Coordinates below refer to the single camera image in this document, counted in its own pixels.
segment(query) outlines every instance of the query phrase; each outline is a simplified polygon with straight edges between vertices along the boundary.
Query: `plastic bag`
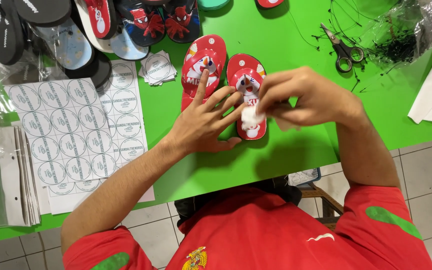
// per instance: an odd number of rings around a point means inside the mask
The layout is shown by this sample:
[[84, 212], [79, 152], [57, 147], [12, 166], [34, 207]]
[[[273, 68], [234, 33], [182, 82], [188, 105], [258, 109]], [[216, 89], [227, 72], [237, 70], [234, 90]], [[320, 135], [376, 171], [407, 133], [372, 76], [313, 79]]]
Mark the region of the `plastic bag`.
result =
[[432, 47], [432, 0], [400, 0], [369, 24], [360, 42], [376, 64], [411, 63]]

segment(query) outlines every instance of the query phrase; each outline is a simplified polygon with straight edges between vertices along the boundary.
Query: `tile floor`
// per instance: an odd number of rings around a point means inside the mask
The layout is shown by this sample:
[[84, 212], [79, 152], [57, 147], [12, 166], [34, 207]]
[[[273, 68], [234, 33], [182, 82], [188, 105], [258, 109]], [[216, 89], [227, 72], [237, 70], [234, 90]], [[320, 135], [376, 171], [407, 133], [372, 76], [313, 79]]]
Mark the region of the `tile floor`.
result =
[[[423, 236], [432, 259], [432, 141], [392, 150], [414, 224]], [[321, 167], [323, 177], [316, 185], [343, 204], [349, 189], [341, 164]], [[300, 207], [318, 217], [321, 201], [305, 198]], [[178, 248], [183, 235], [172, 203], [132, 211], [122, 224], [129, 228], [146, 251], [154, 267], [164, 269]], [[63, 270], [60, 229], [41, 232], [48, 270]], [[37, 233], [0, 241], [0, 270], [44, 270], [43, 247]]]

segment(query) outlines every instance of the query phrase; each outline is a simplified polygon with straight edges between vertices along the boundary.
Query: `round sticker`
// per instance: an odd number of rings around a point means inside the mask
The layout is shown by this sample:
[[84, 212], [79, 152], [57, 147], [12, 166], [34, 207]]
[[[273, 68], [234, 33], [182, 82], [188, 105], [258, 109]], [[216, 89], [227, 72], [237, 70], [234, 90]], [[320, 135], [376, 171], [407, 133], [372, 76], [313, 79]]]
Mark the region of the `round sticker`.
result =
[[147, 70], [147, 75], [154, 80], [165, 79], [171, 72], [170, 61], [159, 54], [154, 54], [150, 56], [144, 68]]
[[38, 93], [26, 85], [11, 86], [8, 95], [12, 103], [23, 111], [36, 111], [41, 106], [41, 99]]
[[51, 114], [51, 123], [59, 132], [73, 133], [79, 127], [76, 114], [66, 108], [54, 110]]
[[124, 64], [113, 65], [109, 81], [116, 88], [128, 88], [133, 83], [133, 71]]
[[109, 126], [109, 132], [111, 132], [111, 138], [113, 138], [116, 134], [116, 125], [110, 118], [108, 118], [107, 125]]
[[89, 132], [86, 137], [86, 144], [88, 145], [89, 150], [96, 154], [106, 153], [110, 150], [112, 143], [113, 140], [111, 139], [111, 135], [102, 130]]
[[79, 110], [79, 120], [88, 129], [100, 129], [106, 124], [104, 112], [95, 106], [84, 106]]
[[106, 83], [104, 83], [102, 86], [96, 89], [96, 92], [104, 92], [110, 88], [109, 86], [110, 86], [110, 82], [106, 81]]
[[86, 151], [86, 141], [78, 134], [69, 133], [61, 137], [59, 148], [66, 156], [79, 157]]
[[144, 152], [143, 144], [135, 138], [124, 140], [119, 147], [121, 157], [129, 162], [141, 156]]
[[60, 147], [55, 140], [47, 137], [40, 137], [33, 141], [31, 153], [33, 153], [33, 158], [43, 162], [49, 162], [60, 154]]
[[114, 159], [116, 161], [120, 160], [120, 148], [115, 143], [113, 143], [113, 153], [114, 153]]
[[99, 180], [88, 180], [84, 182], [77, 182], [76, 187], [82, 191], [93, 191], [99, 186]]
[[45, 82], [39, 86], [39, 96], [43, 102], [53, 108], [63, 108], [68, 105], [69, 95], [66, 89], [54, 82]]
[[90, 105], [98, 96], [96, 89], [85, 80], [76, 79], [68, 83], [68, 94], [73, 101], [81, 105]]
[[116, 171], [116, 161], [108, 154], [100, 154], [93, 158], [91, 167], [97, 176], [106, 178]]
[[36, 137], [44, 137], [51, 132], [51, 123], [46, 115], [40, 112], [29, 112], [21, 120], [24, 129]]
[[121, 136], [132, 138], [141, 130], [141, 123], [133, 114], [123, 114], [116, 120], [116, 129]]
[[129, 114], [136, 109], [136, 95], [128, 89], [121, 89], [113, 95], [113, 107], [122, 114]]
[[111, 101], [111, 97], [106, 93], [98, 93], [99, 100], [101, 101], [101, 107], [103, 107], [104, 114], [107, 115], [111, 112], [113, 108], [113, 102]]
[[49, 189], [58, 195], [66, 195], [72, 192], [74, 188], [75, 188], [75, 183], [62, 183], [58, 185], [49, 186]]
[[46, 184], [55, 185], [61, 183], [66, 178], [66, 170], [63, 165], [54, 161], [48, 161], [37, 169], [39, 179]]
[[71, 179], [83, 181], [91, 174], [91, 165], [82, 157], [71, 158], [66, 163], [66, 173]]

